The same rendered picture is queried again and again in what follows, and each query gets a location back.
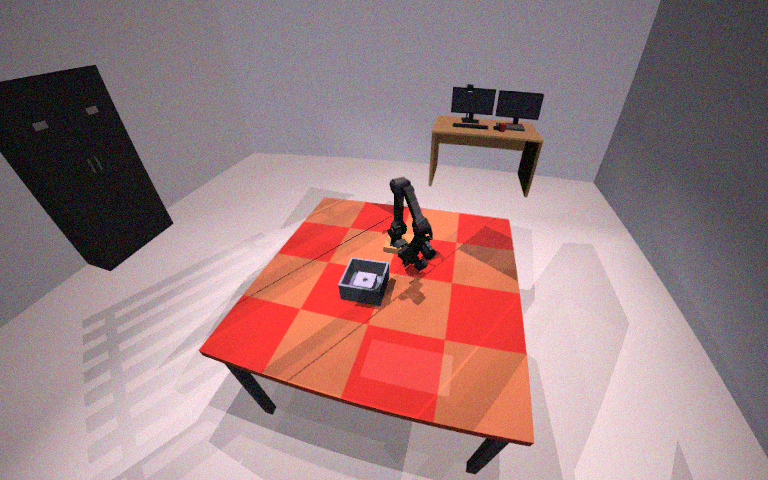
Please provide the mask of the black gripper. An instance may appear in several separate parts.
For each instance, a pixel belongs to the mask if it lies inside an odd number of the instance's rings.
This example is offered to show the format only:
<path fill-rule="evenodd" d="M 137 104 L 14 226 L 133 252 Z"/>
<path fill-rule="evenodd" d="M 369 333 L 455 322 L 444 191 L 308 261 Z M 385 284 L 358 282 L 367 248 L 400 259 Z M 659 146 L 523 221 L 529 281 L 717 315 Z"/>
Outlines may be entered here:
<path fill-rule="evenodd" d="M 397 249 L 399 249 L 400 247 L 404 247 L 406 245 L 406 243 L 407 242 L 402 238 L 402 239 L 399 239 L 399 240 L 395 241 L 394 246 Z M 414 256 L 413 256 L 413 259 L 411 261 L 408 261 L 404 267 L 407 267 L 409 264 L 414 264 L 415 263 L 414 266 L 415 266 L 415 268 L 418 271 L 421 271 L 421 270 L 427 268 L 428 263 L 424 259 L 419 260 L 420 257 L 418 255 L 419 255 L 420 250 L 417 247 L 415 247 L 411 242 L 409 243 L 409 247 L 410 248 L 412 248 L 412 247 L 414 248 Z"/>

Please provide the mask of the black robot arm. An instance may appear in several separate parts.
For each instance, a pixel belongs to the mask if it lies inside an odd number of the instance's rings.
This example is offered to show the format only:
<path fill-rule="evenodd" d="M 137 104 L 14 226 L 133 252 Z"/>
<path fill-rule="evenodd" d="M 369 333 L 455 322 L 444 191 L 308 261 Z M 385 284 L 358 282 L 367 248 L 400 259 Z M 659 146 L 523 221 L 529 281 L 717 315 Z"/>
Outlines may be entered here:
<path fill-rule="evenodd" d="M 394 194 L 394 220 L 391 223 L 390 229 L 387 230 L 388 235 L 391 237 L 390 246 L 394 246 L 395 241 L 402 239 L 402 235 L 405 235 L 407 231 L 407 225 L 403 221 L 405 197 L 413 219 L 412 228 L 414 237 L 411 243 L 420 250 L 426 260 L 434 258 L 437 253 L 430 244 L 430 240 L 433 240 L 434 235 L 432 226 L 421 211 L 415 195 L 414 186 L 409 180 L 402 177 L 391 179 L 390 188 Z M 426 234 L 429 234 L 429 236 L 426 236 Z M 402 261 L 411 261 L 414 256 L 414 248 L 410 248 L 409 244 L 406 243 L 406 245 L 398 251 L 397 256 Z"/>

